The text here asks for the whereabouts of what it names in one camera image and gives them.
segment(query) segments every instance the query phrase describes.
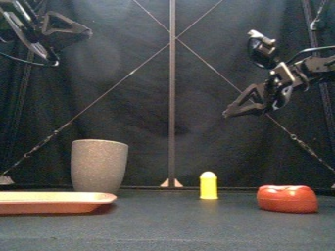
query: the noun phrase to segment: table surface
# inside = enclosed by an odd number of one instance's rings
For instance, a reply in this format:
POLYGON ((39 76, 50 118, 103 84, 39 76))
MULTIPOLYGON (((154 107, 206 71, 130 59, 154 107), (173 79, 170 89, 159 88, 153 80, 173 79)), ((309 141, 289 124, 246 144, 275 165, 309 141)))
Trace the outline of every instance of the table surface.
POLYGON ((91 214, 0 217, 2 250, 335 250, 335 197, 319 213, 261 210, 254 192, 121 190, 91 214))

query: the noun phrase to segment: yellow cylinder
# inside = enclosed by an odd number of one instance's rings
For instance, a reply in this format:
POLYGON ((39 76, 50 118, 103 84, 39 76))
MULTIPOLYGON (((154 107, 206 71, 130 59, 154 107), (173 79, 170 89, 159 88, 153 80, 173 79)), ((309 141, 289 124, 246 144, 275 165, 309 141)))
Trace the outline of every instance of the yellow cylinder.
POLYGON ((201 176, 201 199, 217 200, 218 197, 218 177, 213 172, 205 172, 201 176))

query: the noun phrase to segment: vertical pole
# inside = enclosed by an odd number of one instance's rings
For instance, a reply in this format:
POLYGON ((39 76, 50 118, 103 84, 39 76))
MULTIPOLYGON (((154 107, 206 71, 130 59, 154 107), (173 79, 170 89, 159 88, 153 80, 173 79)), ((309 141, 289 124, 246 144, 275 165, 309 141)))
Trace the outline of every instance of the vertical pole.
POLYGON ((169 187, 175 187, 175 0, 170 0, 169 187))

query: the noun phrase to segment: wooden tray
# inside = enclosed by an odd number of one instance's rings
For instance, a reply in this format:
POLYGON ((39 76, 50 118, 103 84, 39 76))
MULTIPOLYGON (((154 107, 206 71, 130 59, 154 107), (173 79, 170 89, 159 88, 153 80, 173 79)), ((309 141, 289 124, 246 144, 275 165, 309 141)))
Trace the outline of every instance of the wooden tray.
POLYGON ((0 192, 0 214, 89 213, 115 199, 94 192, 0 192))

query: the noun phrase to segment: gray cup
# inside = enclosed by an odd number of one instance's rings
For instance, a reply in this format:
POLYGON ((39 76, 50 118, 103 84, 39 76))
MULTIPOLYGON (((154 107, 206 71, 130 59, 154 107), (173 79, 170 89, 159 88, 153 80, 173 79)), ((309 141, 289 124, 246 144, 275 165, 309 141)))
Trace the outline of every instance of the gray cup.
POLYGON ((73 142, 71 179, 77 191, 117 193, 125 178, 129 145, 82 139, 73 142))

